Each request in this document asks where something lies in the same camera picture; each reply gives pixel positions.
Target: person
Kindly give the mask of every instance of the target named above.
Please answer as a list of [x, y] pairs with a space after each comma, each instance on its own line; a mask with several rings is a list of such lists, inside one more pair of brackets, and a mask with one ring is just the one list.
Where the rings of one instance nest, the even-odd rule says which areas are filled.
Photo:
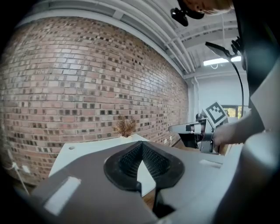
[[[277, 14], [270, 4], [253, 0], [183, 0], [196, 12], [221, 14], [235, 9], [238, 32], [243, 43], [242, 65], [247, 72], [250, 96], [261, 85], [279, 57], [279, 31]], [[261, 118], [251, 100], [251, 110], [235, 123], [219, 126], [213, 135], [214, 145], [244, 143], [251, 135], [264, 130]]]

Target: ceiling light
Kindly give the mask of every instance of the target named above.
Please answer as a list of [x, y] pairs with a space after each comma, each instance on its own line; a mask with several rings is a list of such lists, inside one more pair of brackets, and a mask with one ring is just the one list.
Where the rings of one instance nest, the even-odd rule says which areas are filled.
[[[236, 57], [232, 58], [231, 61], [232, 62], [241, 61], [241, 56], [236, 56]], [[217, 59], [212, 59], [212, 60], [204, 61], [203, 65], [204, 66], [215, 65], [215, 64], [227, 63], [227, 62], [228, 62], [228, 60], [226, 60], [224, 58], [217, 58]]]

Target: potted plant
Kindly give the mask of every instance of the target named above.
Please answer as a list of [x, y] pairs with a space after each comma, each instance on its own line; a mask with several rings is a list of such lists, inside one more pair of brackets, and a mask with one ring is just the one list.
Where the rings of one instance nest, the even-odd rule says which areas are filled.
[[118, 121], [114, 127], [115, 131], [121, 134], [123, 142], [130, 142], [132, 140], [132, 132], [135, 131], [136, 120], [131, 116], [130, 120], [123, 115], [118, 116]]

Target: white table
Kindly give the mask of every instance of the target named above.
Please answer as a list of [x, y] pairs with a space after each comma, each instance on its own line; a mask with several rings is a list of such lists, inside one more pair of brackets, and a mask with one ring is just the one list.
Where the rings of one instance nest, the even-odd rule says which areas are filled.
[[[134, 134], [131, 137], [132, 138], [129, 139], [113, 138], [95, 142], [65, 143], [52, 166], [49, 177], [64, 168], [69, 163], [84, 155], [129, 142], [148, 141], [137, 134]], [[142, 196], [148, 194], [156, 186], [155, 181], [153, 180], [143, 161], [138, 168], [137, 181], [142, 184]]]

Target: ceiling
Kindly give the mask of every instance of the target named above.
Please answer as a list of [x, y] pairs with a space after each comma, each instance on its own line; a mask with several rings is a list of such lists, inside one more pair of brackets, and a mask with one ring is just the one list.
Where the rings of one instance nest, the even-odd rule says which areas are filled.
[[[219, 73], [203, 67], [203, 61], [218, 58], [206, 46], [213, 42], [231, 49], [231, 40], [238, 36], [234, 10], [222, 15], [204, 16], [201, 20], [188, 18], [183, 27], [170, 16], [178, 7], [177, 0], [40, 0], [28, 15], [53, 9], [80, 9], [98, 12], [120, 20], [145, 34], [164, 50], [183, 71], [184, 78], [196, 74]], [[222, 71], [232, 72], [231, 66]]]

